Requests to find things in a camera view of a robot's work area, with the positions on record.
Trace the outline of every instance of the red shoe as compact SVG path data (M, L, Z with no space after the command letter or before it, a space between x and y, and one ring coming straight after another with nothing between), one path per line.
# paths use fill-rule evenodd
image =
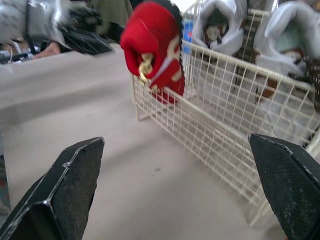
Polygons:
M152 0L137 6L121 36L120 45L132 74L140 76L142 54L152 54L152 68L145 74L149 80L147 87L157 89L153 95L163 103L174 103L174 98L163 91L164 87L181 96L184 94L182 29L177 6L168 0Z

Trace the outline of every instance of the shoe lace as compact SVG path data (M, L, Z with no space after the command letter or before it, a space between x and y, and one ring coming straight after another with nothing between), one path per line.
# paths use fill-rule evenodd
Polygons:
M297 76L294 73L289 73L289 78L313 85L315 88L314 109L320 113L320 58L311 58L308 56L302 57L294 62L299 64L304 62L306 64L306 77Z
M142 55L143 61L139 65L138 81L140 82L140 84L145 86L146 89L150 93L159 94L160 93L160 89L157 87L157 85L154 85L152 88L148 88L147 87L148 84L151 82L151 80L148 79L146 77L146 75L152 72L152 69L153 69L152 60L153 60L153 58L154 58L154 56L151 53L145 53L145 54Z

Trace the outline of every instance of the wire grid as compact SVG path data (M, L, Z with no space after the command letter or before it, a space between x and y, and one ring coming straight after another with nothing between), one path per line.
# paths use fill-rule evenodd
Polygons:
M203 1L197 1L192 6L190 6L183 14L183 20L185 23L185 28L183 29L184 39L191 42L191 36L193 31L193 24L200 13L203 6ZM268 11L248 9L247 18L244 22L243 29L243 42L240 50L237 53L239 59L244 60L249 63L254 62L253 58L253 44L256 30L261 24L261 22L270 15Z
M174 104L162 104L137 80L133 81L136 107L190 150L257 209L266 201L248 141L233 129L214 121L186 98L170 89ZM195 92L189 92L193 98Z
M194 21L198 3L190 11L194 14L187 15L188 19ZM250 12L252 18L246 21L250 27L263 19L257 17L259 13L267 16L262 11ZM248 38L243 41L242 59L247 61L183 41L184 95L164 90L175 99L174 104L162 104L133 80L138 118L140 109L247 199L257 210L251 225L270 208L248 136L259 133L285 139L306 147L313 156L320 142L320 115L311 100L312 87L249 63L255 29L245 31Z

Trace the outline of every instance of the hand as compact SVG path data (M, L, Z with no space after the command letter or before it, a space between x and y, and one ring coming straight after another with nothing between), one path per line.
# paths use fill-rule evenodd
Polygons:
M61 50L59 45L56 42L52 42L49 44L49 46L45 50L34 55L33 59L40 59L40 58L49 57L49 56L60 54L60 53L61 53Z

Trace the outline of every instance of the white sneaker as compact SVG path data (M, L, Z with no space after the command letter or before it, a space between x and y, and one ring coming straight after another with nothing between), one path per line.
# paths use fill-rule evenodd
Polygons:
M281 4L255 34L255 63L285 76L305 76L306 65L295 61L304 56L320 57L319 23L320 15L307 4L296 1ZM278 87L278 91L263 90L265 81L263 77L257 78L260 84L257 93L262 94L256 111L260 133L303 145L320 123L313 100L306 97L303 103L305 91L292 90L292 84L279 85L272 79L267 85Z
M193 26L192 42L234 56L243 43L247 11L247 0L207 0ZM208 64L209 56L203 56L199 50L195 57L193 84L198 96L210 103L226 102L229 92L234 89L235 65L213 58Z

